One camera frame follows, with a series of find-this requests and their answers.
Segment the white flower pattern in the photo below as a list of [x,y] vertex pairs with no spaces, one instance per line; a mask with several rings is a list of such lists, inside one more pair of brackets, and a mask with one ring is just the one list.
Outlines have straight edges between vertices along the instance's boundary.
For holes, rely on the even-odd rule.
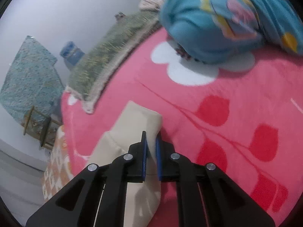
[[74,95],[70,94],[69,99],[67,100],[67,104],[69,106],[72,106],[72,105],[76,104],[77,101],[78,101],[78,99],[75,98]]
[[255,64],[251,52],[238,54],[223,63],[209,65],[193,59],[185,60],[176,54],[175,48],[177,48],[175,41],[162,42],[152,51],[151,60],[156,64],[168,64],[169,78],[181,85],[207,85],[218,77],[219,68],[230,72],[245,72]]

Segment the teal patterned cloth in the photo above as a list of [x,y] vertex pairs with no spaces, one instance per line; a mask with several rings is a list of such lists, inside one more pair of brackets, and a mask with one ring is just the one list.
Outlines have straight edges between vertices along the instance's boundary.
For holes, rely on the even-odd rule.
[[17,122],[33,105],[45,115],[52,114],[64,90],[56,62],[34,37],[26,37],[0,91],[0,103]]

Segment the pink bedsheet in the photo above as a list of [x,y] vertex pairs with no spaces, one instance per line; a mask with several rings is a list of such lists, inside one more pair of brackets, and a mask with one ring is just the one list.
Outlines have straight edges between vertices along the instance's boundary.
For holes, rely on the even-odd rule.
[[[129,100],[163,116],[164,140],[191,161],[216,163],[278,226],[303,191],[303,59],[266,47],[226,64],[183,62],[164,29],[123,64],[94,114],[63,94],[74,174]],[[178,226],[175,189],[162,184],[149,226]]]

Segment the metal screw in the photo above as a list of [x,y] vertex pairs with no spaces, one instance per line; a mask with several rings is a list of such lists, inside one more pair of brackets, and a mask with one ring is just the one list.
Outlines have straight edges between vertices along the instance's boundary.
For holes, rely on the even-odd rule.
[[208,163],[208,164],[206,165],[206,168],[207,168],[208,170],[213,171],[214,169],[216,169],[216,165],[213,164],[213,163]]
[[180,158],[180,154],[173,153],[173,154],[171,154],[171,158],[172,159],[179,159]]
[[91,172],[93,172],[94,170],[96,170],[98,168],[98,166],[96,164],[90,164],[87,169]]
[[123,156],[123,158],[124,158],[125,160],[131,160],[131,159],[133,158],[133,156],[132,156],[131,154],[125,154],[125,155]]

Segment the beige sock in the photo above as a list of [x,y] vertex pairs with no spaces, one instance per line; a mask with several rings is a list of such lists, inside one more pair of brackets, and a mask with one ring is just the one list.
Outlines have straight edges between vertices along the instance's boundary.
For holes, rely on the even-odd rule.
[[139,3],[140,10],[160,10],[166,0],[141,0]]
[[88,164],[110,164],[115,158],[128,152],[129,146],[140,142],[142,131],[150,153],[146,163],[146,179],[143,183],[128,183],[125,203],[124,227],[145,227],[155,214],[161,197],[157,177],[155,140],[162,125],[162,116],[130,101],[113,128],[105,132],[93,151]]

